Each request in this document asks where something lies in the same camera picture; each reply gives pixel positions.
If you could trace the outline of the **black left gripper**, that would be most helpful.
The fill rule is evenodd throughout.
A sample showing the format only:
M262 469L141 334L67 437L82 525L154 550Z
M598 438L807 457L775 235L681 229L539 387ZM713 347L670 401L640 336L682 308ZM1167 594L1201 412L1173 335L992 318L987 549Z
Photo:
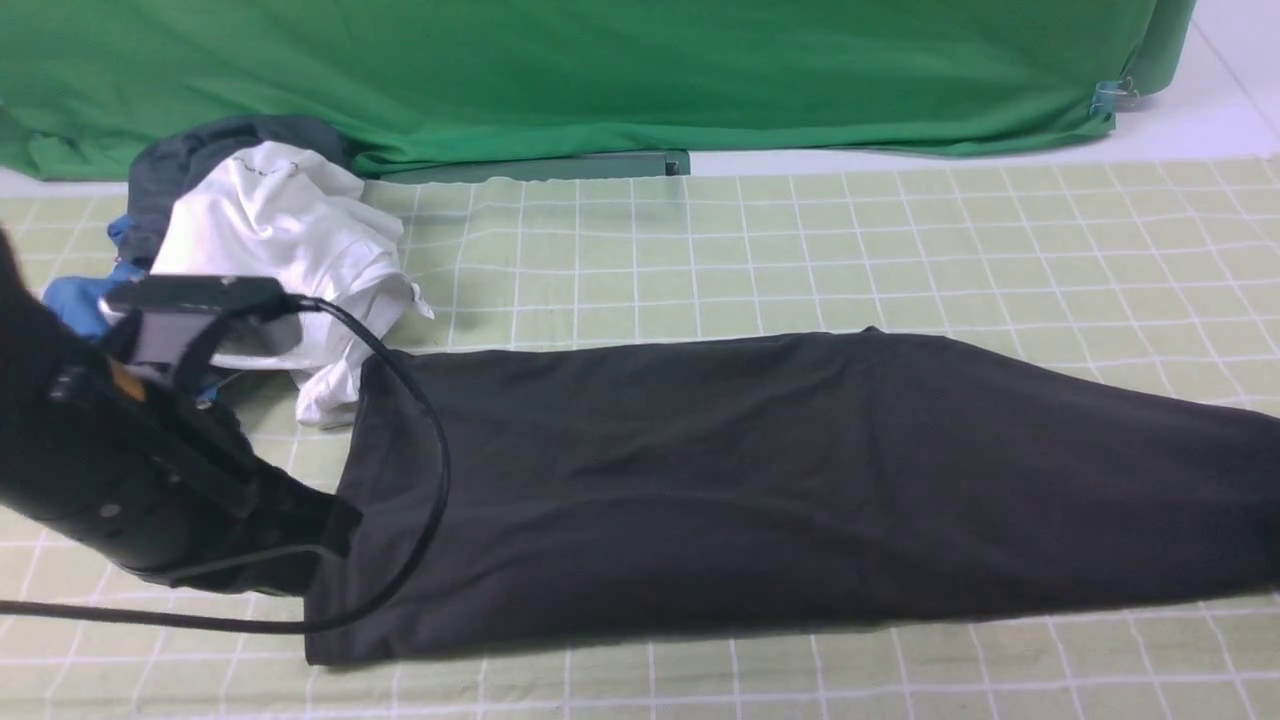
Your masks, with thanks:
M60 374L60 406L87 423L70 451L60 532L169 588L300 597L319 555L347 559L364 514L305 489L253 454L228 413L131 374Z

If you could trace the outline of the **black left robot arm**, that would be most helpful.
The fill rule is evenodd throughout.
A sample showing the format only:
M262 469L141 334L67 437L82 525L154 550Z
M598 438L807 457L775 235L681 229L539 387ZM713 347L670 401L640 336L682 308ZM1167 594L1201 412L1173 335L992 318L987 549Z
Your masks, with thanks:
M146 375L150 316L96 345L26 287L3 243L3 506L169 588L302 596L348 557L364 516L252 448L228 407L186 388L206 337Z

